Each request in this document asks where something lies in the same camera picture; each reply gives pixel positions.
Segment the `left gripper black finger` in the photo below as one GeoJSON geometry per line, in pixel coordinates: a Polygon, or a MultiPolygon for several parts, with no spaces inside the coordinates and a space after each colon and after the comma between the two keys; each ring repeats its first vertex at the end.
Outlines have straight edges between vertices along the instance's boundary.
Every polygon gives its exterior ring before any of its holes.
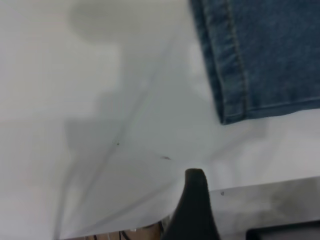
{"type": "Polygon", "coordinates": [[[163,240],[219,240],[205,173],[202,169],[185,171],[182,195],[164,231],[163,240]]]}

